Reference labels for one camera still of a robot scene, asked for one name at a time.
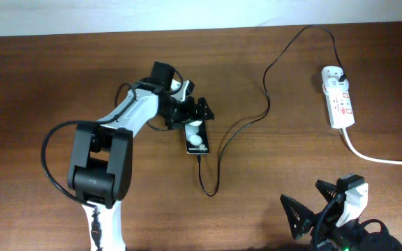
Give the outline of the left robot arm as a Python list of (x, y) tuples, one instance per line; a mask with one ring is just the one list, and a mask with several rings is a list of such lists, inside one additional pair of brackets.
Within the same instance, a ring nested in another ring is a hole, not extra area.
[(121, 202), (132, 179), (133, 139), (155, 116), (168, 130), (214, 119), (205, 98), (175, 67), (155, 62), (151, 74), (129, 87), (123, 101), (97, 121), (76, 124), (67, 184), (87, 215), (92, 250), (125, 250)]

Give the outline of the white power strip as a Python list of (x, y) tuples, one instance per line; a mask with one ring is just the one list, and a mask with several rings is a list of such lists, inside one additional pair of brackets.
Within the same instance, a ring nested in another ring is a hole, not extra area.
[(353, 126), (355, 118), (350, 101), (349, 86), (347, 84), (337, 84), (327, 86), (322, 85), (330, 126), (333, 129), (342, 129)]

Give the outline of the black Galaxy smartphone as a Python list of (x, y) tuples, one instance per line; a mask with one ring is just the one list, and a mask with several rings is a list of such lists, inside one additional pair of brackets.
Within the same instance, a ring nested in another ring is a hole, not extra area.
[(191, 155), (207, 155), (210, 152), (207, 127), (204, 121), (195, 121), (184, 126), (186, 152)]

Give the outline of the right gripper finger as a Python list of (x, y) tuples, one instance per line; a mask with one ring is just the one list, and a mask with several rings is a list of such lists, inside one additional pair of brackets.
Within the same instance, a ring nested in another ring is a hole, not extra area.
[(332, 183), (317, 180), (315, 183), (315, 187), (318, 189), (320, 194), (325, 198), (327, 202), (335, 201), (338, 197), (337, 187)]
[(309, 233), (315, 225), (316, 214), (297, 200), (282, 194), (280, 197), (287, 215), (292, 237), (297, 240)]

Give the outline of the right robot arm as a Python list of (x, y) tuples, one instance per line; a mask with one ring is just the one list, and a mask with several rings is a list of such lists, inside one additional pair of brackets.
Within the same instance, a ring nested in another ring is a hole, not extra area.
[(359, 221), (368, 204), (369, 185), (363, 176), (350, 174), (335, 184), (318, 180), (315, 187), (327, 201), (319, 213), (292, 197), (280, 197), (295, 240), (310, 234), (309, 250), (402, 250), (384, 222)]

